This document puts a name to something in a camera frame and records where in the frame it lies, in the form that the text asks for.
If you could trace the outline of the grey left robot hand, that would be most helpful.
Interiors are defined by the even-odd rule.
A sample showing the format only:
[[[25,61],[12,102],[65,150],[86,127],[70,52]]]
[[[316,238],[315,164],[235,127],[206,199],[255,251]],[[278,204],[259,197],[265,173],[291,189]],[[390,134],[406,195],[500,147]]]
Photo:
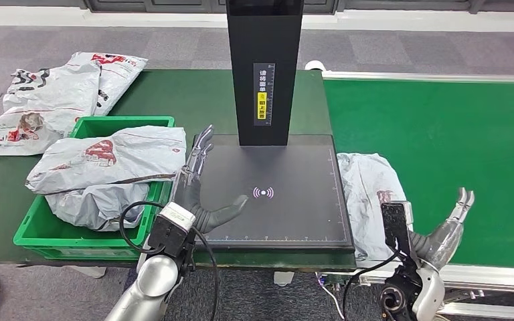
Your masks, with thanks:
[[[195,216],[193,227],[201,233],[209,233],[235,219],[241,213],[248,196],[240,195],[228,206],[216,210],[206,209],[200,201],[201,175],[209,152],[213,149],[211,138],[214,134],[212,124],[202,130],[193,141],[193,147],[181,167],[171,193],[172,202],[180,205]]]

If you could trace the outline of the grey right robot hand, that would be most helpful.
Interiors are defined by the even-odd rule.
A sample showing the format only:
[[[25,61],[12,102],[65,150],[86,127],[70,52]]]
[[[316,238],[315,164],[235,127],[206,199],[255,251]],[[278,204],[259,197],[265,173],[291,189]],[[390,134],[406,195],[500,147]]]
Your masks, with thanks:
[[[439,272],[452,259],[462,238],[464,220],[474,201],[474,191],[461,187],[450,215],[431,234],[408,233],[411,249],[420,260]]]

